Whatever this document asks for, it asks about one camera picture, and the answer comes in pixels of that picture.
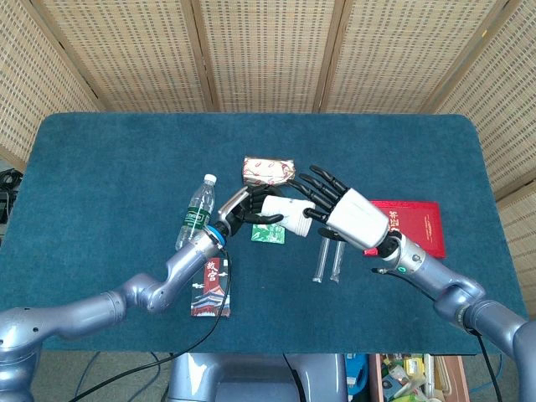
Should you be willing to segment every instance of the book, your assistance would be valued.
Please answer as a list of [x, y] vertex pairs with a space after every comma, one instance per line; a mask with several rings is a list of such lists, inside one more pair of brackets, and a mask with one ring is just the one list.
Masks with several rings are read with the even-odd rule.
[[[445, 258], [445, 240], [439, 204], [419, 201], [371, 201], [389, 218], [389, 230], [398, 230], [424, 251], [436, 258]], [[376, 249], [364, 255], [378, 255]]]
[[[225, 287], [229, 280], [229, 266], [225, 258], [210, 258], [192, 279], [192, 317], [215, 317], [224, 300]], [[230, 289], [221, 315], [228, 317], [230, 310]]]

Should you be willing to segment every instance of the bottle cap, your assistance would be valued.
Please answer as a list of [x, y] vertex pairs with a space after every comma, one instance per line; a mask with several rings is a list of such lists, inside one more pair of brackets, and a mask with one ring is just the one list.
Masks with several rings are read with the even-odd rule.
[[217, 178], [213, 174], [205, 174], [204, 179], [211, 182], [212, 184], [216, 184]]

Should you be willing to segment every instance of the teal felt surface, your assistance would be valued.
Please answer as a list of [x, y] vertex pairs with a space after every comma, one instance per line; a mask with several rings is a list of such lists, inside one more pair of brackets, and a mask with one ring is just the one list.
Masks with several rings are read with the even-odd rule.
[[[463, 116], [69, 113], [39, 129], [4, 245], [0, 309], [54, 306], [114, 289], [164, 263], [205, 173], [216, 208], [241, 187], [245, 155], [315, 163], [375, 199], [437, 201], [445, 263], [525, 315], [473, 125]], [[289, 188], [286, 195], [302, 196]], [[320, 238], [284, 245], [229, 240], [231, 317], [198, 351], [476, 353], [403, 281], [370, 272], [380, 260], [347, 247], [341, 282], [311, 281]], [[189, 287], [162, 315], [46, 348], [176, 351], [210, 318], [190, 317]]]

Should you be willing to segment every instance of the green bottle label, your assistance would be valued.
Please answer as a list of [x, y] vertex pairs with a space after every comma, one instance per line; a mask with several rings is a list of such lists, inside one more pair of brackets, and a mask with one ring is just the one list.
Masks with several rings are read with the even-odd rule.
[[183, 226], [189, 228], [202, 229], [209, 224], [210, 214], [208, 211], [197, 207], [189, 207], [184, 218]]

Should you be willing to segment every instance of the wicker panel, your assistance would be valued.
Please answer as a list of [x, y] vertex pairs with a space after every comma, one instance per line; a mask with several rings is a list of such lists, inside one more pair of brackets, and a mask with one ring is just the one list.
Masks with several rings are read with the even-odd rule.
[[0, 2], [0, 146], [24, 164], [41, 121], [96, 105], [19, 0]]
[[494, 190], [536, 169], [536, 0], [523, 0], [439, 108], [477, 126]]
[[205, 110], [180, 0], [41, 3], [112, 110]]
[[327, 111], [417, 112], [493, 0], [356, 0]]
[[312, 111], [333, 0], [202, 0], [223, 111]]
[[536, 184], [519, 190], [521, 196], [499, 204], [504, 233], [518, 273], [529, 313], [536, 314]]

